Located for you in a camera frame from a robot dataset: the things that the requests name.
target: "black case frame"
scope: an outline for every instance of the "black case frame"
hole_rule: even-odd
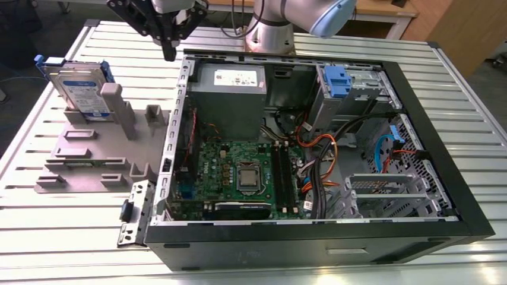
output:
[[[195,57],[214,63],[241,63],[251,53],[207,50],[186,50],[193,55],[215,55],[214,58]],[[238,56],[239,61],[227,62],[226,56]],[[290,224],[251,226],[149,226],[146,244],[173,270],[207,270],[258,267],[306,267],[353,264],[405,263],[447,246],[467,244],[495,234],[474,195],[434,129],[429,115],[403,75],[397,62],[361,59],[329,58],[323,56],[294,56],[255,54],[291,59],[313,59],[323,62],[341,61],[381,65],[399,96],[417,135],[429,151],[438,177],[447,190],[459,221],[357,223],[357,224]],[[371,258],[353,258],[353,254],[330,256],[334,247],[369,248],[395,241],[394,247],[385,245],[386,252]],[[314,246],[323,247],[326,255],[309,257]]]

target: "slotted aluminum table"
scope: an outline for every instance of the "slotted aluminum table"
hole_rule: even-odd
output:
[[[35,181],[66,123],[66,103],[49,84],[0,160],[0,280],[305,285],[497,284],[507,280],[506,133],[446,55],[421,42],[322,40],[305,34],[297,34],[295,46],[301,55],[398,61],[497,235],[405,265],[174,274],[150,250],[117,249],[127,194],[35,193]],[[243,41],[226,38],[217,28],[199,28],[183,48],[242,51]],[[149,104],[173,108],[181,62],[166,62],[161,47],[126,23],[86,26],[67,59],[106,59],[135,109]]]

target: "wooden cabinet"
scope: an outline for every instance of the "wooden cabinet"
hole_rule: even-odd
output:
[[[419,10],[402,39],[438,42],[465,77],[507,37],[507,1],[411,0]]]

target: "hard drive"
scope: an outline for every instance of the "hard drive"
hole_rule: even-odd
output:
[[[81,111],[89,121],[113,121],[111,109],[101,96],[105,83],[114,83],[110,64],[36,57],[36,66],[66,99],[69,110]]]

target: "blue hard drive label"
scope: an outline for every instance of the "blue hard drive label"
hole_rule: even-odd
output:
[[[87,117],[103,118],[110,116],[110,113],[83,113]]]
[[[70,81],[66,80],[63,82],[67,86],[85,86],[85,87],[95,87],[97,83],[94,81]]]
[[[106,121],[111,111],[101,96],[98,83],[94,81],[70,80],[62,83],[71,101],[86,118],[91,121]]]

